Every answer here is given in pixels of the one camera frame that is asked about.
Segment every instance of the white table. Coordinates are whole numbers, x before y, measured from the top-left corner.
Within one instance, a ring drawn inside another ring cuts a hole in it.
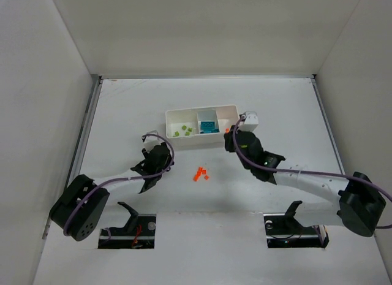
[[[339,172],[310,78],[183,78],[105,80],[81,173],[105,177],[141,161],[140,136],[165,134],[166,110],[225,104],[258,113],[265,150]],[[208,181],[193,182],[199,166]],[[345,228],[328,228],[325,250],[268,249],[262,212],[321,199],[256,180],[223,148],[177,151],[157,186],[122,200],[157,213],[154,249],[96,249],[98,231],[77,243],[52,224],[35,284],[390,283],[374,238]]]

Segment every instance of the divided container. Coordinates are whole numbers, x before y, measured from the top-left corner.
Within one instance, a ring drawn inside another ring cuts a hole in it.
[[[224,144],[223,134],[238,121],[238,118],[235,105],[168,110],[166,137],[176,146]],[[201,134],[202,121],[213,121],[219,132]]]

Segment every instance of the wall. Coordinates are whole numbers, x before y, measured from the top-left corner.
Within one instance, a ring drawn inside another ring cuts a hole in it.
[[[32,281],[91,77],[52,0],[0,0],[0,284]]]
[[[359,0],[54,0],[93,74],[315,74]]]
[[[348,173],[359,170],[392,193],[392,0],[361,0],[317,75]],[[387,205],[381,224],[391,224]],[[377,243],[392,274],[391,230]]]

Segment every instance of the red wire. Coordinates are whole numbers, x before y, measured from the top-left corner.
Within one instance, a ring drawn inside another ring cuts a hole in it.
[[[140,235],[140,233],[141,233],[141,225],[139,225],[136,229],[136,235],[135,235],[134,241],[132,242],[131,247],[134,247],[134,245],[137,241],[137,237]]]

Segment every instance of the bolt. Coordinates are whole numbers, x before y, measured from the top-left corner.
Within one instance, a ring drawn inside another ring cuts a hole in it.
[[[155,230],[155,223],[154,222],[149,222],[148,223],[148,225],[147,225],[147,228],[150,230],[150,231],[152,231],[152,230]]]
[[[272,221],[270,221],[270,220],[266,221],[265,222],[265,227],[266,227],[267,230],[271,230],[273,228],[272,227]]]

